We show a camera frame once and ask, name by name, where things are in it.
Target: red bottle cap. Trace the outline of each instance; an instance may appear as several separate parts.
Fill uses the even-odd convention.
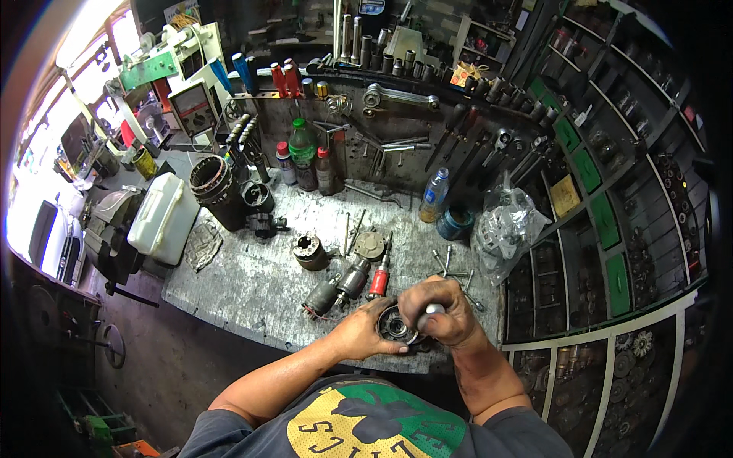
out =
[[[290,151],[287,149],[287,142],[281,141],[277,144],[277,157],[285,159],[290,156]]]

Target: red wire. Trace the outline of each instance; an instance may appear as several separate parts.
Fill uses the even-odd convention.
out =
[[[343,320],[343,319],[344,319],[344,317],[346,316],[346,315],[344,315],[344,317],[341,317],[341,318],[339,318],[339,319],[337,319],[337,320],[334,320],[333,318],[328,318],[328,317],[319,317],[319,316],[318,316],[318,315],[316,314],[316,312],[314,312],[314,311],[313,311],[313,309],[311,309],[311,308],[310,308],[310,307],[308,307],[307,305],[303,304],[303,307],[304,307],[304,308],[305,308],[305,309],[306,309],[306,310],[307,310],[307,311],[308,311],[308,312],[309,312],[309,313],[310,313],[311,315],[313,315],[313,316],[314,316],[314,317],[316,317],[316,318],[320,318],[320,319],[322,319],[322,320],[328,320],[328,321],[334,321],[334,322],[339,322],[339,321]]]

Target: plastic bottle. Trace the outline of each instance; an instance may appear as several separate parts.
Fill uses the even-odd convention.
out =
[[[432,223],[440,215],[440,207],[448,193],[448,169],[440,167],[438,173],[427,182],[418,215],[425,223]]]
[[[304,191],[315,191],[318,188],[313,157],[316,153],[316,146],[312,136],[306,129],[306,121],[303,118],[293,120],[292,126],[295,131],[290,136],[287,149],[290,151],[292,161],[295,163],[295,176],[298,179],[298,186]]]
[[[318,179],[318,190],[324,196],[334,193],[334,172],[331,168],[331,155],[328,148],[318,148],[316,158],[316,178]]]
[[[277,144],[277,163],[280,166],[280,175],[283,182],[288,186],[297,185],[298,178],[295,176],[295,163],[292,162],[286,141]]]

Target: gray t-shirt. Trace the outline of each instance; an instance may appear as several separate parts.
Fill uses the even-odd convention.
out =
[[[199,415],[179,458],[572,457],[562,438],[527,407],[482,426],[382,379],[318,380],[256,430],[229,410]]]

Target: plastic bag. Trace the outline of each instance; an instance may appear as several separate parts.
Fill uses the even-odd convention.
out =
[[[529,251],[542,228],[552,220],[537,211],[532,198],[512,188],[509,172],[484,199],[484,211],[471,233],[471,249],[482,271],[496,287]]]

